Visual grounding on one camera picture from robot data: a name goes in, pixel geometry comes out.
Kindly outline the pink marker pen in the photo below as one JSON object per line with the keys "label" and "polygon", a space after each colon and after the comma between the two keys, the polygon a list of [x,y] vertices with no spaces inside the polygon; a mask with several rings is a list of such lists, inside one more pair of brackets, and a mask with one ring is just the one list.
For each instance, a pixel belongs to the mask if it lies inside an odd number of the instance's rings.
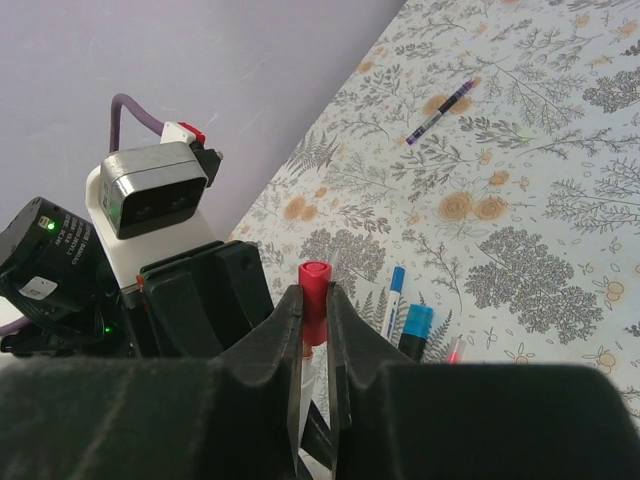
{"label": "pink marker pen", "polygon": [[449,349],[446,355],[446,362],[448,364],[459,364],[464,357],[464,350],[466,347],[466,341],[461,337],[453,337]]}

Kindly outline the white red marker pen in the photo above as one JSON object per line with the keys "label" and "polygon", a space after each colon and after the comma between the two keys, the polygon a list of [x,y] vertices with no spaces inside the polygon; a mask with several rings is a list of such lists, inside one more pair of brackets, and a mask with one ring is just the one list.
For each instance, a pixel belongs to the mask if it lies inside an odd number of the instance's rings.
{"label": "white red marker pen", "polygon": [[[332,267],[332,275],[340,262],[341,250],[337,249],[333,252],[329,262]],[[303,339],[302,349],[302,370],[301,370],[301,398],[300,398],[300,417],[299,417],[299,433],[298,445],[301,445],[305,424],[309,418],[309,410],[312,401],[312,394],[316,379],[316,368],[312,364],[313,348],[307,345]]]}

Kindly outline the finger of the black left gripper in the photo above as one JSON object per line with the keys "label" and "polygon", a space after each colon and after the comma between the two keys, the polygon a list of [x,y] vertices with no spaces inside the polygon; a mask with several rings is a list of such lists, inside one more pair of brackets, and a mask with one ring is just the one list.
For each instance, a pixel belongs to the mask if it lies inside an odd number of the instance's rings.
{"label": "finger of the black left gripper", "polygon": [[253,243],[215,242],[212,329],[220,355],[258,327],[274,310],[259,249]]}

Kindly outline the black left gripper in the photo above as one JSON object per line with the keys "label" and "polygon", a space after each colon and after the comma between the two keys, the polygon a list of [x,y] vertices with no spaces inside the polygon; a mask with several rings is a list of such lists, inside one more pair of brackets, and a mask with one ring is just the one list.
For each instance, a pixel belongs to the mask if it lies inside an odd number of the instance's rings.
{"label": "black left gripper", "polygon": [[[150,318],[181,357],[223,352],[192,273],[156,269],[138,286]],[[26,325],[1,337],[17,358],[131,358],[121,292],[93,225],[53,202],[29,201],[1,234],[1,296]]]}

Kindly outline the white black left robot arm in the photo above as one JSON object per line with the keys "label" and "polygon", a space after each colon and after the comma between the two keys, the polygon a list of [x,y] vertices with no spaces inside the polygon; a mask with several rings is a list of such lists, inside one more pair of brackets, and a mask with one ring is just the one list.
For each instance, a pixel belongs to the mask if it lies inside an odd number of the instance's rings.
{"label": "white black left robot arm", "polygon": [[138,269],[124,293],[86,220],[42,197],[1,234],[2,326],[15,357],[221,354],[274,310],[258,248],[214,241]]}

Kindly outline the black blue highlighter pen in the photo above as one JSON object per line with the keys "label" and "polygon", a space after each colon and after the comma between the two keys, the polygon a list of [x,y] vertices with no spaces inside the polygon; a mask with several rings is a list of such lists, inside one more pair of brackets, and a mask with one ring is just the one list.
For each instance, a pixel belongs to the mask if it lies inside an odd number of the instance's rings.
{"label": "black blue highlighter pen", "polygon": [[398,342],[398,350],[420,363],[431,330],[434,311],[431,307],[411,304]]}

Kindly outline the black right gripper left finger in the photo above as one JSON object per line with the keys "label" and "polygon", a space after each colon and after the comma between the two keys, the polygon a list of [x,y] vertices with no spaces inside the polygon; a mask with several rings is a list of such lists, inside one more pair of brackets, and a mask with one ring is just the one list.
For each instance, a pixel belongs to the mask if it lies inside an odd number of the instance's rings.
{"label": "black right gripper left finger", "polygon": [[23,360],[1,373],[5,479],[293,479],[303,294],[213,359]]}

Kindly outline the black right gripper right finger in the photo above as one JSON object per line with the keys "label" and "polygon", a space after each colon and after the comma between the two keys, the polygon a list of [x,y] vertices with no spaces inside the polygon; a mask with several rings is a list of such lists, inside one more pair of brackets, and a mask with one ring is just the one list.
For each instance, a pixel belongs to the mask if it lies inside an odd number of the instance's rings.
{"label": "black right gripper right finger", "polygon": [[327,296],[336,479],[635,479],[614,386],[577,365],[419,364]]}

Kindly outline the red pen cap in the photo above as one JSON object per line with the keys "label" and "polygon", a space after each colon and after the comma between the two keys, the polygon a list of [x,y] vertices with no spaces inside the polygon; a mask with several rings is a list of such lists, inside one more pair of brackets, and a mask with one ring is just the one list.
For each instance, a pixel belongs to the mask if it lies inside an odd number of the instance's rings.
{"label": "red pen cap", "polygon": [[327,295],[332,267],[326,262],[309,261],[299,266],[298,284],[303,292],[303,339],[316,347],[328,336]]}

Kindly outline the white blue marker pen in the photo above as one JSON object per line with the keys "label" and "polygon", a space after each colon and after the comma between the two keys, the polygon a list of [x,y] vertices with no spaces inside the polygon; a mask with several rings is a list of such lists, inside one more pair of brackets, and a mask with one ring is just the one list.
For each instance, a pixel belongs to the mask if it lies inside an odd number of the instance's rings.
{"label": "white blue marker pen", "polygon": [[402,266],[396,266],[391,276],[387,302],[380,333],[388,341],[392,340],[395,324],[398,316],[399,302],[404,285],[406,270]]}

